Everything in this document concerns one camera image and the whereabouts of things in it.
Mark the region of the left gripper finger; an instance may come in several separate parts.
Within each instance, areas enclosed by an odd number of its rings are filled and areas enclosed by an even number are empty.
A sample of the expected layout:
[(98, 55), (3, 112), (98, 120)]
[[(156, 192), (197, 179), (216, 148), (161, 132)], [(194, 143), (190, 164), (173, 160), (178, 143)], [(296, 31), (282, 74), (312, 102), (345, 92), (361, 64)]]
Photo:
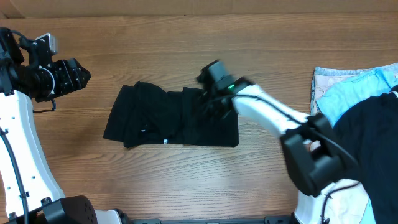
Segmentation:
[(91, 73), (85, 69), (75, 58), (70, 59), (70, 66), (79, 81), (88, 81), (91, 78)]
[(68, 78), (67, 94), (85, 88), (88, 84), (90, 77)]

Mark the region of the black polo shirt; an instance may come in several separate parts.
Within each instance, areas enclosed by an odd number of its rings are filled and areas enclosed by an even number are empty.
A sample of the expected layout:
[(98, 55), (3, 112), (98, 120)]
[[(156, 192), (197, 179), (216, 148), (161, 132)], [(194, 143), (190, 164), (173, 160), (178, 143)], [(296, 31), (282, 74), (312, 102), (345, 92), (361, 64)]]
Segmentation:
[(205, 113), (204, 91), (185, 87), (164, 91), (146, 82), (122, 86), (111, 109), (103, 137), (124, 147), (184, 144), (236, 147), (238, 116), (220, 118)]

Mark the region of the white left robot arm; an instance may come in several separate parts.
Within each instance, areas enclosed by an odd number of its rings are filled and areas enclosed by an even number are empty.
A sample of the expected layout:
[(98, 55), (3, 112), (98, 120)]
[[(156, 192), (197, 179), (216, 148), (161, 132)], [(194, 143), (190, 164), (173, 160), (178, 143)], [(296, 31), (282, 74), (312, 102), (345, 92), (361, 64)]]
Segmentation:
[(120, 210), (96, 210), (85, 196), (66, 197), (47, 164), (32, 101), (53, 103), (86, 87), (91, 74), (76, 59), (58, 60), (56, 39), (1, 28), (1, 177), (9, 223), (129, 223)]

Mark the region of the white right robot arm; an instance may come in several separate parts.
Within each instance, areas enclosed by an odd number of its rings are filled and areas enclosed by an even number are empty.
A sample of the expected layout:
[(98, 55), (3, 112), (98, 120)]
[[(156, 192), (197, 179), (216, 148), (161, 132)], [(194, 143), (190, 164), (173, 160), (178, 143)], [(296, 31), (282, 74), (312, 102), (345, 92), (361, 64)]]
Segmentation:
[(235, 110), (257, 121), (280, 141), (288, 175), (299, 191), (298, 205), (290, 217), (267, 217), (264, 221), (329, 223), (325, 210), (331, 193), (322, 192), (356, 168), (358, 162), (340, 146), (327, 118), (296, 111), (244, 77), (198, 77), (197, 82), (205, 91), (202, 113)]

